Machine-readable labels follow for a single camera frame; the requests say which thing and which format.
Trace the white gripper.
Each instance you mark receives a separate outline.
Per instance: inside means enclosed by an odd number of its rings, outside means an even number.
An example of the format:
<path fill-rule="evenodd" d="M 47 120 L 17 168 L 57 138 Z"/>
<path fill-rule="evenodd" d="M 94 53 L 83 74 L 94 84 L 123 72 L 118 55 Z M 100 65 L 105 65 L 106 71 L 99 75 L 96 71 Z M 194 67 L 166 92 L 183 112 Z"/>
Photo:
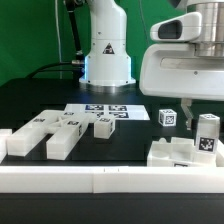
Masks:
<path fill-rule="evenodd" d="M 144 56 L 140 90 L 144 95 L 182 98 L 186 127 L 192 127 L 192 100 L 224 100 L 224 59 L 194 55 L 193 44 L 154 44 Z"/>

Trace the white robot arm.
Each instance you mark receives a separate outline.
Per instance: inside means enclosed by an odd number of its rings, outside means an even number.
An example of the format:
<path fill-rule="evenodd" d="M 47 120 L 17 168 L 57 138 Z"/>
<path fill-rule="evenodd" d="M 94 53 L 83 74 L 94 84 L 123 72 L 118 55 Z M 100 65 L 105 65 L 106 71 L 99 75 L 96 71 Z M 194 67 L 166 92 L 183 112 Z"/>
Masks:
<path fill-rule="evenodd" d="M 78 83 L 96 91 L 138 84 L 148 96 L 181 100 L 192 126 L 194 99 L 224 101 L 224 0 L 167 0 L 184 15 L 153 25 L 140 79 L 131 77 L 126 53 L 124 10 L 114 0 L 64 0 L 76 60 L 84 71 Z"/>

